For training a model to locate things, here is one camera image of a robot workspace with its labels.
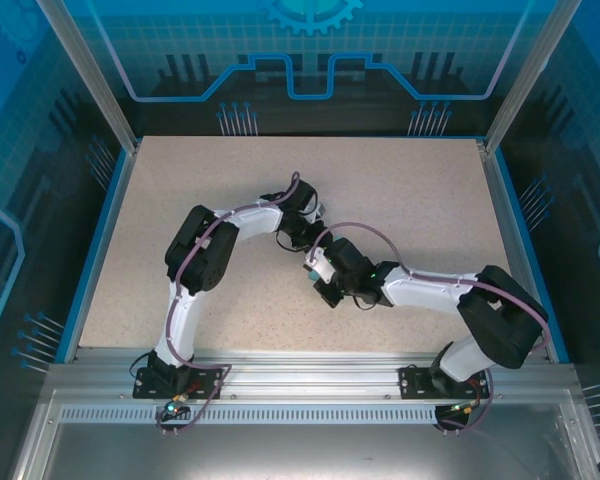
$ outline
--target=enclosure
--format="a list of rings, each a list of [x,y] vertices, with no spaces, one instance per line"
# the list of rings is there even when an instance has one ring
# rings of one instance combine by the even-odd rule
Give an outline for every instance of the enclosure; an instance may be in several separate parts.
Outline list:
[[[233,365],[220,399],[152,426],[129,366],[171,239],[294,170],[330,223],[543,305],[550,345],[493,369],[479,429],[443,435],[396,374],[461,321],[330,310],[273,237],[236,247],[198,328]],[[600,0],[0,2],[0,478],[97,475],[600,478]]]

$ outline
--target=beige tabletop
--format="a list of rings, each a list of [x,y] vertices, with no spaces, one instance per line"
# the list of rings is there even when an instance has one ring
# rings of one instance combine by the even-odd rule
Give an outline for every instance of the beige tabletop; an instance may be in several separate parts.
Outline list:
[[[294,170],[319,192],[328,225],[372,225],[414,268],[508,268],[474,140],[145,137],[80,345],[154,346],[168,300],[164,253],[189,210],[251,203],[286,189]],[[338,234],[374,262],[393,260],[371,233]],[[422,308],[362,312],[347,298],[331,309],[302,263],[273,235],[237,244],[196,347],[436,352],[467,334],[460,317]]]

